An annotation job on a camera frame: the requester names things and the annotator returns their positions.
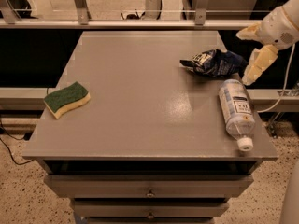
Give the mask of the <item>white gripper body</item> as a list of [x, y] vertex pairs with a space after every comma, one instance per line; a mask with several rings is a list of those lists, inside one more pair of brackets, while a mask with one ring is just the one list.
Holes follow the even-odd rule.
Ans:
[[278, 50], [289, 48], [298, 41], [298, 10], [276, 7], [262, 20], [257, 36], [264, 45], [273, 45]]

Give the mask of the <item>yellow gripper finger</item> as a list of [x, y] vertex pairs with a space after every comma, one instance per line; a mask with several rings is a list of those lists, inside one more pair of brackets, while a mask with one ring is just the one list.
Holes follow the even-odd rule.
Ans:
[[258, 35], [258, 31], [261, 27], [259, 22], [253, 23], [252, 25], [238, 31], [236, 36], [241, 40], [254, 40], [254, 41], [261, 41], [261, 38]]
[[277, 57], [278, 49], [273, 45], [264, 45], [260, 49], [254, 49], [242, 77], [243, 84], [246, 86], [253, 84]]

